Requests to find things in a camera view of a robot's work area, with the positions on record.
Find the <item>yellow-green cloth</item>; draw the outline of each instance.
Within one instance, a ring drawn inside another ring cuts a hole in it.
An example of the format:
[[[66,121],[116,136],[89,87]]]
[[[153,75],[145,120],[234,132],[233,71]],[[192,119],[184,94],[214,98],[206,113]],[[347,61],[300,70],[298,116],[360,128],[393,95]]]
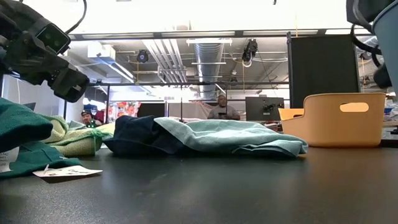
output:
[[[110,133],[99,129],[87,128],[71,130],[61,116],[44,116],[53,124],[52,134],[44,143],[60,151],[64,156],[94,156],[100,149],[103,138],[111,137]]]

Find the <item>table surface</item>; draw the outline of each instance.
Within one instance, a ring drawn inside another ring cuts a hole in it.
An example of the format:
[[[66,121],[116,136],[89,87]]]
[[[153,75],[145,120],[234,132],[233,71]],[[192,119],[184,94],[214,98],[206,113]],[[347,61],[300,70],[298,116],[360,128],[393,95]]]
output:
[[[398,149],[82,159],[97,177],[0,181],[1,223],[398,223]]]

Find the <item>tag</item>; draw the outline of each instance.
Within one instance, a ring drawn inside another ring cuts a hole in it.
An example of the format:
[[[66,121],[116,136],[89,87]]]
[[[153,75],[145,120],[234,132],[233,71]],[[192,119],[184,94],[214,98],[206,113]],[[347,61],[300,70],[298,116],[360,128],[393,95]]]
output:
[[[10,162],[15,162],[17,160],[19,153],[19,147],[11,149],[7,152],[0,153],[0,172],[9,172]]]
[[[48,166],[41,171],[33,172],[37,177],[71,177],[71,176],[82,176],[90,175],[102,172],[102,170],[89,170],[82,166],[71,166],[59,169],[48,169]]]

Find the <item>folded towel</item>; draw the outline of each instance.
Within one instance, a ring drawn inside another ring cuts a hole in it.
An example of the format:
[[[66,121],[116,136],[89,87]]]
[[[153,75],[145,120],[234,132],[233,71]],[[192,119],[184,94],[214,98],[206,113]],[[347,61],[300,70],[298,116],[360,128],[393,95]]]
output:
[[[102,138],[111,137],[110,133],[95,128],[69,129],[61,116],[44,116],[54,126],[51,136],[44,143],[55,147],[64,156],[94,156],[102,145]]]
[[[297,157],[308,149],[305,141],[257,123],[206,120],[183,124],[153,116],[118,118],[113,138],[104,143],[119,156],[207,152]]]
[[[184,145],[201,152],[275,151],[297,157],[308,149],[304,140],[254,122],[211,119],[183,124],[170,118],[156,118],[155,122]]]
[[[0,179],[31,175],[37,170],[44,170],[80,165],[78,159],[63,157],[55,148],[42,142],[30,142],[19,147],[17,160],[9,164],[11,171],[0,173]]]
[[[48,138],[52,125],[26,106],[0,98],[0,152]]]

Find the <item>light blue towel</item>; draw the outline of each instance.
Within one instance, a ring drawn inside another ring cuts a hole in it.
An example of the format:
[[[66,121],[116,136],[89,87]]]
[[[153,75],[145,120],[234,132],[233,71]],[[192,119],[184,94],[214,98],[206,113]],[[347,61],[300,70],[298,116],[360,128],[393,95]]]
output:
[[[304,140],[276,133],[253,122],[212,119],[183,124],[171,118],[154,121],[184,145],[202,152],[276,151],[297,157],[308,150]]]

